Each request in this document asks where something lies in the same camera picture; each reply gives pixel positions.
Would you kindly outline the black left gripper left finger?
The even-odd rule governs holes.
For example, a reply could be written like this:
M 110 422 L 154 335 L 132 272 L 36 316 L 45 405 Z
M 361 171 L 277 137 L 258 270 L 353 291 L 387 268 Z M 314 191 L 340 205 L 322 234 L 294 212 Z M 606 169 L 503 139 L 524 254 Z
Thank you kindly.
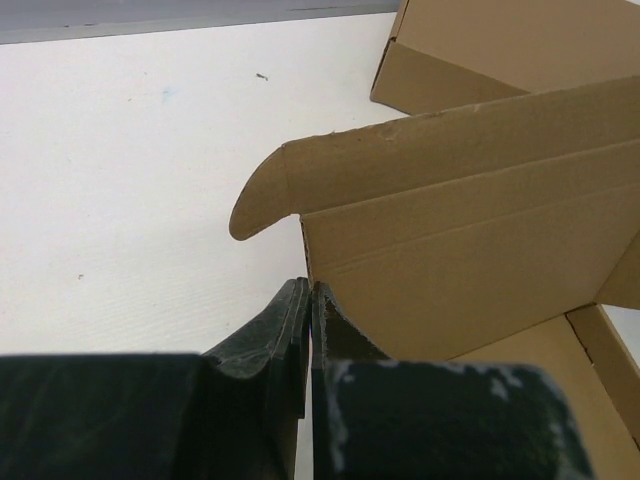
M 290 479 L 310 288 L 290 279 L 202 354 L 1 360 L 5 479 Z

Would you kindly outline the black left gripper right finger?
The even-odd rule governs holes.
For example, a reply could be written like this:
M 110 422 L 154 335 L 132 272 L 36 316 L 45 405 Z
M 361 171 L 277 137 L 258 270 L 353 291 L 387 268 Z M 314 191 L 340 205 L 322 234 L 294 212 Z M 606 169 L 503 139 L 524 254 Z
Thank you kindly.
M 591 479 L 575 417 L 544 370 L 400 361 L 341 310 L 311 300 L 317 479 Z

